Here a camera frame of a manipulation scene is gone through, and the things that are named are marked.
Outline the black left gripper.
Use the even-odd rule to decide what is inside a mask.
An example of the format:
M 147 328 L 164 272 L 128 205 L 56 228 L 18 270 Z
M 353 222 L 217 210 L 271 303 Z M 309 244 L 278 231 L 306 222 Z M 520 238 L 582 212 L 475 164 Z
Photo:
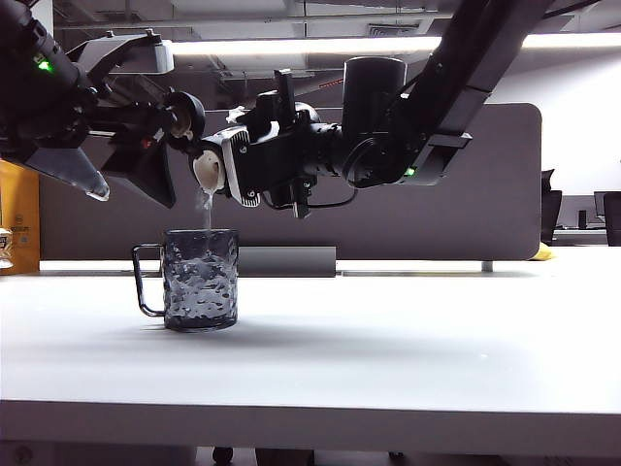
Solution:
M 1 157 L 107 201 L 110 187 L 83 152 L 82 143 L 98 135 L 114 152 L 105 175 L 123 179 L 166 208 L 176 203 L 167 150 L 169 99 L 108 105 L 98 92 L 83 90 L 33 109 L 1 107 Z

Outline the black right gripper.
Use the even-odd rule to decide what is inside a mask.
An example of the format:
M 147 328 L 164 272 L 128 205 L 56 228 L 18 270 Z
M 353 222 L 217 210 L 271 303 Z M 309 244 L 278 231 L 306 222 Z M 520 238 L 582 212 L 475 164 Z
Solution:
M 311 178 L 336 177 L 343 154 L 343 132 L 336 123 L 295 122 L 292 71 L 274 71 L 277 88 L 257 95 L 255 107 L 242 117 L 250 138 L 247 189 L 263 192 L 292 184 L 294 217 L 311 213 Z

